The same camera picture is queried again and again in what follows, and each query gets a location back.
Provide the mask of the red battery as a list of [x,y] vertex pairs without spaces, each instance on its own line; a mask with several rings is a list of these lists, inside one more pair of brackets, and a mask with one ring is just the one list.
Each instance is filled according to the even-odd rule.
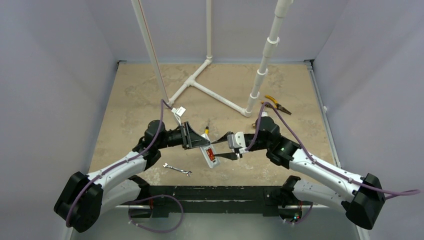
[[208,148],[206,150],[206,153],[207,153],[207,156],[208,156],[209,160],[214,163],[215,162],[215,159],[216,159],[215,158],[214,151],[211,148]]

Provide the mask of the white remote control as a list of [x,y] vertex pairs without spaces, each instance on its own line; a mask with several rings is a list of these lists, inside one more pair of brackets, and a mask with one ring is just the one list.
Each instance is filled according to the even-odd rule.
[[207,165],[210,169],[216,168],[220,165],[220,158],[216,156],[216,150],[212,145],[212,142],[208,136],[208,133],[205,131],[202,135],[203,138],[209,141],[209,145],[201,146],[199,149],[206,160]]

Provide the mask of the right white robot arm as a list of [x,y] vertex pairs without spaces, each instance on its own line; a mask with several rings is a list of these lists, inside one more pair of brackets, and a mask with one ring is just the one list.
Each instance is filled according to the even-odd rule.
[[380,179],[368,173],[361,176],[312,156],[305,147],[284,137],[274,120],[265,116],[255,123],[255,133],[227,132],[215,143],[227,142],[231,153],[223,157],[237,160],[243,154],[266,151],[266,157],[281,166],[307,175],[319,185],[299,179],[287,180],[280,196],[288,204],[307,201],[344,212],[355,225],[371,230],[386,202]]

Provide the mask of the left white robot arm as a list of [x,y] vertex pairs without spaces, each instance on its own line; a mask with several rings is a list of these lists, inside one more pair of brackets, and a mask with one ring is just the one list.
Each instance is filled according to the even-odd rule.
[[184,150],[210,145],[210,140],[195,132],[189,122],[167,130],[161,120],[151,121],[136,146],[122,159],[95,172],[72,174],[58,197],[53,211],[68,228],[82,233],[88,230],[108,206],[149,199],[147,188],[138,185],[135,175],[152,167],[161,157],[161,149],[182,146]]

